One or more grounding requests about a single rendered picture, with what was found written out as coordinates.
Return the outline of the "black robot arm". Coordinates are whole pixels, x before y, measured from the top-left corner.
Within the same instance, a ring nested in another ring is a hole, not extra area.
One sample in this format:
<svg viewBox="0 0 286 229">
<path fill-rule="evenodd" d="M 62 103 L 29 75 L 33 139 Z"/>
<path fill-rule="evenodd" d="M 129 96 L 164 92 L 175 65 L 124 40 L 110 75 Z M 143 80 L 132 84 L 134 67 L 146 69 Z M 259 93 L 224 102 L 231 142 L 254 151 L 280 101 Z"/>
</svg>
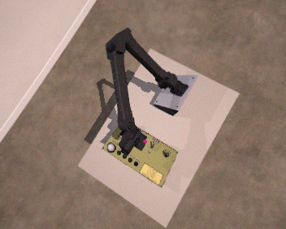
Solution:
<svg viewBox="0 0 286 229">
<path fill-rule="evenodd" d="M 120 130 L 125 131 L 123 138 L 119 142 L 119 147 L 121 148 L 121 153 L 128 156 L 133 147 L 137 147 L 140 142 L 141 130 L 135 125 L 129 102 L 124 67 L 124 53 L 126 51 L 155 77 L 159 88 L 166 89 L 169 87 L 172 90 L 170 90 L 171 93 L 182 97 L 189 86 L 179 80 L 178 82 L 174 73 L 163 70 L 133 38 L 130 28 L 125 28 L 123 31 L 115 34 L 106 43 L 106 55 L 110 60 L 115 86 L 118 126 Z"/>
</svg>

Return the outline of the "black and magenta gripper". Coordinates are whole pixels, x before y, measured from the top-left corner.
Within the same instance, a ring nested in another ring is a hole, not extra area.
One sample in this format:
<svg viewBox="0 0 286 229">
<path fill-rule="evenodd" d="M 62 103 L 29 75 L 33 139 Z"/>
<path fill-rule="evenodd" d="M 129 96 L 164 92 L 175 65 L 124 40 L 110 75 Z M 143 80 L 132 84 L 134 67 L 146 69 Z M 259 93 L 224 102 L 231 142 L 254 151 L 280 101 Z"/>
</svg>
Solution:
<svg viewBox="0 0 286 229">
<path fill-rule="evenodd" d="M 145 140 L 145 138 L 144 137 L 140 137 L 140 142 L 138 143 L 138 145 L 137 145 L 137 147 L 136 146 L 134 146 L 134 147 L 136 147 L 137 149 L 139 149 L 140 151 L 142 151 L 143 150 L 143 148 L 145 147 L 145 144 L 147 143 L 147 141 Z"/>
</svg>

